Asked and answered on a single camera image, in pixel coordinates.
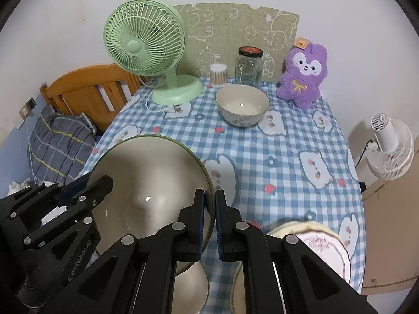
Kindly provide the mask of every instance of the fan center cap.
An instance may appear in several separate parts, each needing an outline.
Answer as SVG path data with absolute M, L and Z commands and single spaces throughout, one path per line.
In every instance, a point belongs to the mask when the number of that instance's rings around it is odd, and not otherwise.
M 137 40 L 130 40 L 126 46 L 128 47 L 129 51 L 132 54 L 137 54 L 139 51 L 141 51 L 141 44 Z

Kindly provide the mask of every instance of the white fan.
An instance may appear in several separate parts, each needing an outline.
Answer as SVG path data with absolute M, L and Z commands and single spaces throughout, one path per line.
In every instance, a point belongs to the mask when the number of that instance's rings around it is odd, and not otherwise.
M 413 137 L 409 127 L 384 112 L 371 119 L 377 144 L 369 146 L 368 166 L 378 178 L 395 180 L 403 176 L 413 161 Z

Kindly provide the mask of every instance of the fan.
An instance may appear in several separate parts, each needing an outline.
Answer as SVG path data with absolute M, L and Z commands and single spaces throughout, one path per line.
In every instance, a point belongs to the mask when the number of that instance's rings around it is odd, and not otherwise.
M 204 90 L 196 77 L 176 75 L 186 39 L 181 15 L 172 6 L 154 0 L 134 0 L 119 6 L 103 31 L 106 50 L 121 68 L 141 76 L 165 74 L 152 94 L 152 100 L 160 105 L 183 104 Z
M 371 120 L 377 143 L 367 155 L 368 166 L 378 178 L 394 180 L 403 176 L 413 161 L 414 146 L 409 127 L 398 119 L 391 119 L 384 112 Z

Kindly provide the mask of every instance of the blue checkered tablecloth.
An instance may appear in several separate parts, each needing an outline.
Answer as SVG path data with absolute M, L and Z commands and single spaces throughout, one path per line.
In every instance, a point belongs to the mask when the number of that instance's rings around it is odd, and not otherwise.
M 291 220 L 315 220 L 339 233 L 351 257 L 350 285 L 361 290 L 365 267 L 362 197 L 345 137 L 320 98 L 308 111 L 277 99 L 275 83 L 261 83 L 270 112 L 257 126 L 230 126 L 217 110 L 217 89 L 203 79 L 204 93 L 169 113 L 145 107 L 149 89 L 139 89 L 93 150 L 83 175 L 112 145 L 139 133 L 158 133 L 188 146 L 203 162 L 216 188 L 244 221 L 264 232 Z M 159 106 L 150 100 L 150 108 Z M 202 263 L 210 294 L 202 313 L 230 313 L 237 263 L 218 258 L 215 230 Z

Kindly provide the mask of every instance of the purple plush toy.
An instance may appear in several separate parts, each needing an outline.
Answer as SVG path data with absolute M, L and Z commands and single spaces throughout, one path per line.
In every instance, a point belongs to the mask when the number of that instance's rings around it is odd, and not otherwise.
M 292 100 L 301 110 L 308 110 L 320 97 L 318 86 L 327 76 L 327 51 L 321 45 L 306 49 L 294 47 L 285 58 L 285 72 L 279 79 L 277 97 Z

